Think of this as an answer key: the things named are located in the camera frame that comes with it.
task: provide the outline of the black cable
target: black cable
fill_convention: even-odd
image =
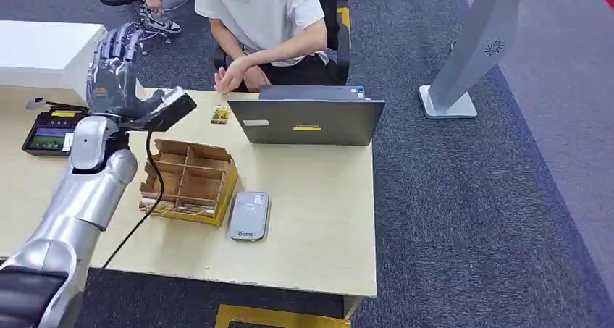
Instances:
[[[109,263],[111,263],[111,261],[113,260],[115,255],[117,255],[117,252],[119,252],[119,250],[121,250],[122,247],[124,247],[124,244],[128,241],[128,239],[130,239],[131,236],[133,236],[134,232],[147,219],[147,217],[149,217],[151,215],[151,212],[154,212],[154,210],[156,209],[156,207],[158,206],[158,204],[162,200],[162,196],[164,195],[164,180],[162,179],[162,174],[160,173],[160,170],[158,169],[158,167],[156,165],[156,162],[154,161],[154,157],[151,155],[151,131],[147,132],[147,140],[146,140],[146,143],[145,143],[145,151],[147,152],[147,160],[149,161],[149,164],[151,164],[151,166],[153,167],[153,170],[156,172],[156,176],[158,177],[158,180],[160,180],[160,195],[158,195],[158,198],[156,199],[156,202],[153,203],[153,206],[149,209],[149,211],[147,211],[145,216],[143,216],[143,218],[141,218],[140,221],[138,221],[138,223],[132,228],[132,230],[130,230],[128,235],[126,235],[126,237],[124,237],[124,240],[119,244],[119,246],[117,246],[117,248],[115,248],[115,251],[113,251],[113,253],[109,257],[109,259],[107,259],[104,262],[103,266],[99,269],[98,273],[101,273],[103,270],[106,269],[106,267],[109,265]]]

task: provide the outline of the desk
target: desk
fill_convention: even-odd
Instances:
[[[0,85],[71,90],[85,98],[100,24],[0,20]]]
[[[23,110],[24,98],[9,92],[9,88],[0,89],[0,122],[11,130],[3,130],[0,146],[0,172],[5,177],[0,256],[15,252],[38,225],[66,161],[21,151],[37,112]],[[362,297],[375,296],[371,146],[251,145],[234,117],[227,125],[209,123],[214,107],[226,103],[224,96],[206,91],[188,93],[198,108],[169,132],[153,138],[226,148],[235,158],[243,187],[271,196],[266,238],[254,243],[229,239],[228,218],[222,227],[215,228],[152,217],[109,268],[344,295],[346,316]],[[144,133],[130,136],[140,169],[98,243],[92,266],[102,265],[143,215],[137,206],[138,186],[146,177],[145,139]]]

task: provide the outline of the laptop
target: laptop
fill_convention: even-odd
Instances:
[[[385,101],[360,86],[263,85],[228,104],[252,143],[367,146]]]

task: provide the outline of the silver robotic arm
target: silver robotic arm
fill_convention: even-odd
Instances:
[[[108,32],[88,74],[91,115],[75,128],[62,180],[26,244],[0,266],[0,328],[74,326],[90,260],[137,160],[127,131],[166,131],[196,108],[183,89],[135,95],[134,58],[141,31]]]

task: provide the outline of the robot finger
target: robot finger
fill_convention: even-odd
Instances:
[[[98,42],[98,46],[96,47],[96,50],[94,51],[94,59],[92,60],[92,67],[98,65],[98,62],[100,61],[100,54],[102,51],[102,46],[104,44],[104,39],[101,39]]]
[[[100,53],[100,58],[106,60],[111,57],[111,51],[113,50],[113,42],[115,42],[115,35],[117,34],[117,29],[113,29],[109,31],[103,39],[102,52]]]
[[[119,29],[119,33],[117,34],[117,38],[115,39],[115,47],[113,48],[113,56],[118,58],[123,58],[125,54],[125,45],[127,41],[127,33],[128,29],[132,25],[131,22],[127,22]]]
[[[137,30],[133,33],[133,35],[130,37],[130,42],[128,43],[127,47],[126,47],[126,54],[124,56],[124,60],[126,62],[133,62],[135,59],[135,53],[136,53],[136,47],[138,45],[138,40],[140,38],[140,36],[143,34],[143,30]]]

